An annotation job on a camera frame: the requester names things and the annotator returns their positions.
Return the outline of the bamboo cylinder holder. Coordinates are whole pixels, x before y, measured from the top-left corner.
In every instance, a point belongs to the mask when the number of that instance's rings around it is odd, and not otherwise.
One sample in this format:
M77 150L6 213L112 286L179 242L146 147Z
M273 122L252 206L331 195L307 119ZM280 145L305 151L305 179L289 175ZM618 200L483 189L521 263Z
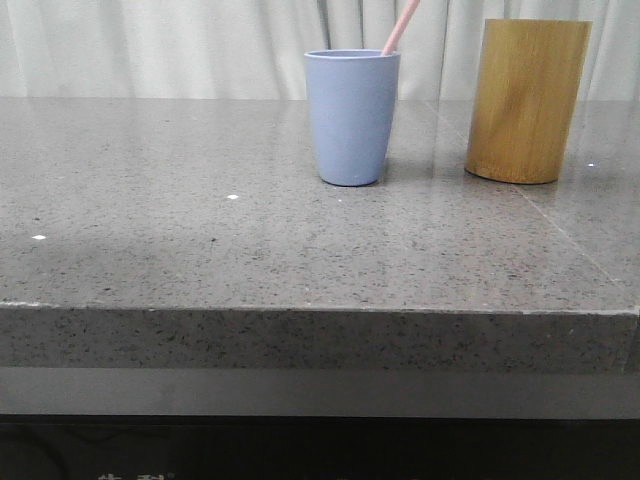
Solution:
M486 20L467 172L512 184L558 180L590 32L588 21Z

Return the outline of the blue plastic cup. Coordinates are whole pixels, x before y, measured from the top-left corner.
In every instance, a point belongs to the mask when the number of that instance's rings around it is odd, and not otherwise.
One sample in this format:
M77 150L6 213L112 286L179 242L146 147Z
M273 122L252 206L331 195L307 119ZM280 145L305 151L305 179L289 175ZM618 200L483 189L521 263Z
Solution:
M401 55L338 49L310 51L304 59L320 178L347 187L377 182L388 150Z

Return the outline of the white curtain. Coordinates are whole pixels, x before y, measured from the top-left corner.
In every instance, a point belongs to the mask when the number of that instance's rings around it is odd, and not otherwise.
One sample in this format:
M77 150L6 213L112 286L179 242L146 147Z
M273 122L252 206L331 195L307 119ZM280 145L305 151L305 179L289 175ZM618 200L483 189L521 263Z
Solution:
M5 1L1 92L15 97L301 99L303 55L379 49L400 1ZM424 1L400 43L400 95L472 97L489 19L592 25L579 96L639 97L635 1Z

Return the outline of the pink chopstick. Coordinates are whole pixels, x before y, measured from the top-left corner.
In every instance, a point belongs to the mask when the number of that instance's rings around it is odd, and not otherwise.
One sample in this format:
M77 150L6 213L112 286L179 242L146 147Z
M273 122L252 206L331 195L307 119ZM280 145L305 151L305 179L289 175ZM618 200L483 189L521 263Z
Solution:
M389 37L387 38L387 41L383 49L381 50L382 56L389 56L396 50L397 44L399 43L402 35L406 31L406 28L419 5L420 5L420 0L409 0L406 3Z

